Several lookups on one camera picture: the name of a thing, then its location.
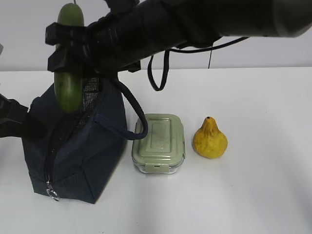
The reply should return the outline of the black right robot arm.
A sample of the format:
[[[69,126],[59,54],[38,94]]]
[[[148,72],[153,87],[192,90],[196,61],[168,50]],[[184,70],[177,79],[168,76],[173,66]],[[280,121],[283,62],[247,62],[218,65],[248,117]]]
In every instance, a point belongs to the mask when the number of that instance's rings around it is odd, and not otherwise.
[[[109,0],[110,12],[88,26],[52,23],[58,45],[50,72],[140,70],[140,61],[173,47],[205,48],[221,37],[294,38],[312,25],[309,0]]]

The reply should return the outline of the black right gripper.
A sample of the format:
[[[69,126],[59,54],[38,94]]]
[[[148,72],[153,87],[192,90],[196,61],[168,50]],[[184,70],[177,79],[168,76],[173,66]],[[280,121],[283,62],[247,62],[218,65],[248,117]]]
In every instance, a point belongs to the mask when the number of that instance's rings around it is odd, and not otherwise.
[[[46,27],[48,45],[81,42],[88,44],[92,62],[107,72],[127,70],[128,66],[156,53],[156,13],[134,9],[123,14],[108,13],[87,27],[52,23]],[[79,50],[59,47],[49,58],[50,72],[82,72],[92,68]]]

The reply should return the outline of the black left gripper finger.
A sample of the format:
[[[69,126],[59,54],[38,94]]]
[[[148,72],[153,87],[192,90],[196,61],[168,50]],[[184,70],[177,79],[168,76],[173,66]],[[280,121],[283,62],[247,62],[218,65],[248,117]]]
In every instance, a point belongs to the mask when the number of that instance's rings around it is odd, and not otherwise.
[[[14,99],[0,96],[0,137],[41,139],[47,134],[44,123],[33,117],[28,108]]]

